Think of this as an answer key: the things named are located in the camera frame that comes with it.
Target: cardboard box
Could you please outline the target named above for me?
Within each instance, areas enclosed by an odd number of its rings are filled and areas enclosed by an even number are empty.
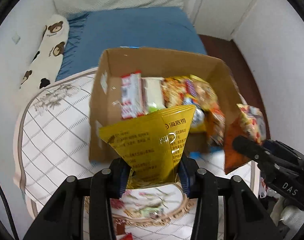
[[[190,52],[154,48],[105,50],[100,58],[90,100],[90,161],[108,162],[119,155],[98,136],[98,129],[121,121],[120,76],[140,70],[142,77],[188,76],[193,74],[211,84],[217,94],[226,128],[238,117],[242,103],[230,69],[220,59]],[[207,151],[205,134],[189,134],[185,152]]]

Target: wall switch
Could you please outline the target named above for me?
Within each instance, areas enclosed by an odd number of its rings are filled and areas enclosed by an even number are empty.
[[[18,44],[19,40],[21,39],[21,37],[17,34],[17,32],[15,32],[15,34],[12,36],[12,40],[15,44]]]

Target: metal screw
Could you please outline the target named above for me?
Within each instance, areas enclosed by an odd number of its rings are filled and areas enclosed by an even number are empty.
[[[233,181],[235,181],[235,182],[241,182],[242,178],[240,176],[238,176],[238,175],[235,175],[235,176],[233,176]]]
[[[204,168],[198,168],[197,173],[201,174],[201,175],[204,175],[204,174],[206,174],[206,170]]]
[[[74,176],[68,176],[67,177],[67,182],[74,182],[75,181],[75,177]]]
[[[102,174],[108,175],[111,173],[111,170],[109,168],[105,168],[101,172],[102,172]]]

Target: black cable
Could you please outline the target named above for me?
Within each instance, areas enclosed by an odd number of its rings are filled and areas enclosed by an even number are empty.
[[[2,201],[3,201],[4,208],[6,209],[7,216],[8,216],[8,219],[9,219],[9,223],[10,223],[10,226],[11,226],[11,230],[12,230],[14,239],[15,240],[20,240],[19,237],[18,237],[16,226],[15,226],[15,224],[13,222],[13,218],[12,218],[12,215],[11,215],[11,211],[10,211],[10,207],[9,207],[8,201],[6,199],[6,196],[3,193],[3,190],[1,188],[1,186],[0,186],[0,197],[1,197]]]

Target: white door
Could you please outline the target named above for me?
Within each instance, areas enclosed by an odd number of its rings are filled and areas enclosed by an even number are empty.
[[[194,23],[197,33],[229,41],[252,1],[203,0]]]

